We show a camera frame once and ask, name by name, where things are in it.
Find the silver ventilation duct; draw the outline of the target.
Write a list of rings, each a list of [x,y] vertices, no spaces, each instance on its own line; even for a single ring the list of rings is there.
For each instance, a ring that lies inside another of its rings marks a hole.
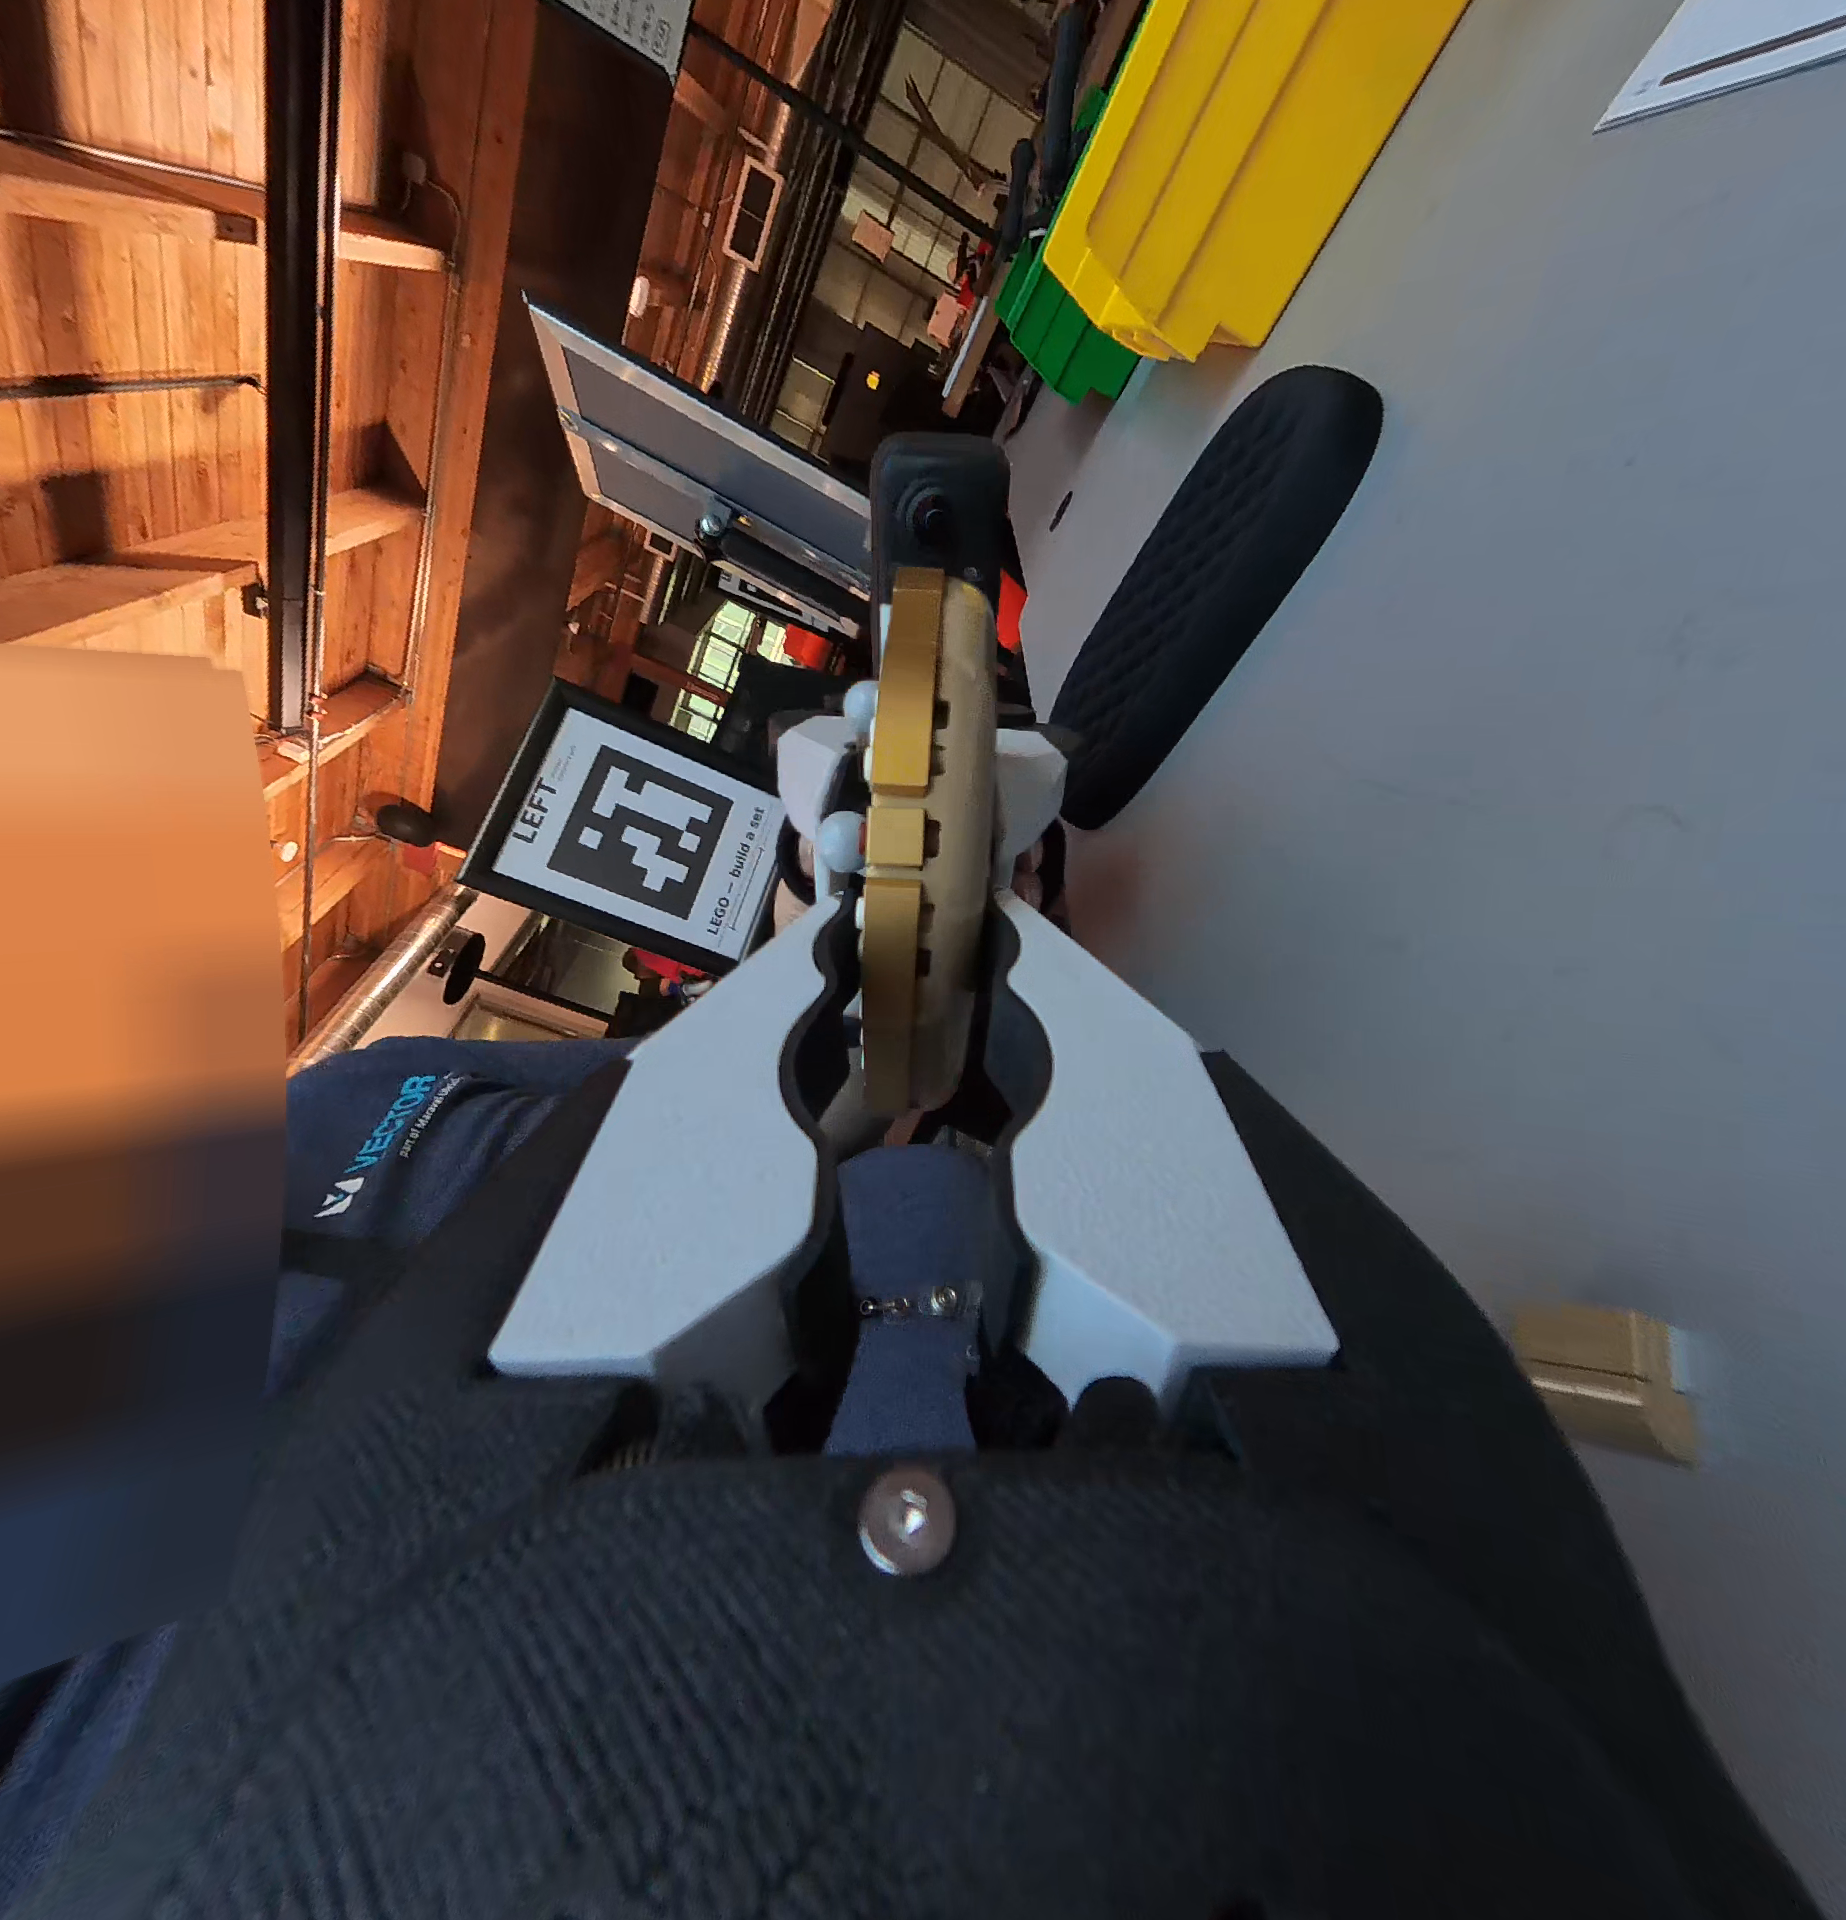
[[[474,905],[472,886],[440,889],[383,948],[331,955],[311,965],[298,995],[298,1037],[285,1074],[295,1076],[364,1045],[418,984]]]

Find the lego instruction booklet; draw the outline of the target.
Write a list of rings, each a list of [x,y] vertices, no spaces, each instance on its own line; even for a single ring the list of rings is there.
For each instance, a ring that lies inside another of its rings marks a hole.
[[[1846,61],[1846,3],[1684,3],[1595,131],[1836,61]]]

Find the person's navy shirt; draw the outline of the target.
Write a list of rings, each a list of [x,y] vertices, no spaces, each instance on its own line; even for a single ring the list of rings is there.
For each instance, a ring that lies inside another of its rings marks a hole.
[[[630,1049],[387,1039],[298,1074],[287,1091],[285,1258],[265,1391],[295,1386],[398,1254],[435,1233],[561,1097]],[[973,1447],[973,1299],[997,1262],[978,1161],[941,1141],[875,1141],[840,1165],[840,1192],[850,1285],[867,1323],[828,1452]],[[0,1684],[0,1914],[71,1837],[180,1627]]]

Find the yellow plastic bin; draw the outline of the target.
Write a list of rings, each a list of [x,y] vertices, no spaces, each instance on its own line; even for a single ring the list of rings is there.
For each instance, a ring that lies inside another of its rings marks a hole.
[[[1467,3],[1155,3],[1048,231],[1138,356],[1264,347]]]

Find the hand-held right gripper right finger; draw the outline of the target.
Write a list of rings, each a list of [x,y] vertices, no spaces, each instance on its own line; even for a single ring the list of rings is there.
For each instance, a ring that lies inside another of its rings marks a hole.
[[[1331,1360],[1337,1328],[1193,1037],[1030,905],[1002,918],[1018,951],[997,1012],[1022,1004],[1051,1059],[1011,1141],[1027,1358],[1059,1390]]]

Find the black oval pad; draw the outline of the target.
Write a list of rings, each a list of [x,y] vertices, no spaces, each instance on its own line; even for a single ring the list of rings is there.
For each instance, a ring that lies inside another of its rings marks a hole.
[[[1214,431],[1056,694],[1068,827],[1106,827],[1165,765],[1320,558],[1384,417],[1360,375],[1304,364]]]

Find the round gold lego model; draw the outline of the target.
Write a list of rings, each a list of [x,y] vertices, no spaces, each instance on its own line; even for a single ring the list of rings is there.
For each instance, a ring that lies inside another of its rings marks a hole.
[[[862,820],[861,1070],[873,1118],[941,1108],[975,1026],[997,852],[997,623],[936,567],[892,576]]]

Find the tan lego brick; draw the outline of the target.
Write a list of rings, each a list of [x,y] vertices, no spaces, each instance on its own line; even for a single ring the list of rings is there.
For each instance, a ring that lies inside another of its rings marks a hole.
[[[1512,1351],[1573,1442],[1698,1467],[1697,1348],[1684,1328],[1636,1307],[1524,1303]]]

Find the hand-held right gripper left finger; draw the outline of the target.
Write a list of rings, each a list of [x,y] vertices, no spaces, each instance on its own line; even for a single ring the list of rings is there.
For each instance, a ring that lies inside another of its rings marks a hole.
[[[824,1118],[861,1068],[861,935],[821,898],[642,1041],[493,1333],[506,1378],[780,1390],[828,1233]]]

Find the black ceiling pipe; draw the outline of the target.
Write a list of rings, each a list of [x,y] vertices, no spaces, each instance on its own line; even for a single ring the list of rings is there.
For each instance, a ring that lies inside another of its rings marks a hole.
[[[341,240],[341,5],[265,5],[266,722],[320,698]]]

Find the grey framed display panel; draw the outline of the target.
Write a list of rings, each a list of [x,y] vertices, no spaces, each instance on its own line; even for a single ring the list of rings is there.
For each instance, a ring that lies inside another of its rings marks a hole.
[[[867,495],[696,387],[525,300],[580,489],[677,547],[871,590]]]

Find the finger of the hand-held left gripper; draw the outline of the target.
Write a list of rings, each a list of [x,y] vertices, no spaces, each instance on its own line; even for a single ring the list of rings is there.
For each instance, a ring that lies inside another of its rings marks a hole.
[[[1068,757],[1041,731],[1002,728],[994,737],[994,842],[1036,843],[1061,813]]]
[[[776,745],[778,907],[816,907],[862,873],[867,786],[862,757],[879,712],[879,686],[858,682],[840,712],[797,719]]]

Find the green plastic bin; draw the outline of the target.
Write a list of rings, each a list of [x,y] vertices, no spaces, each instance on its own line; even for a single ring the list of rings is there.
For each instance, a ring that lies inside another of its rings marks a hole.
[[[1106,334],[1051,271],[1045,228],[1011,257],[994,307],[1027,367],[1068,404],[1122,397],[1140,367],[1140,356]]]

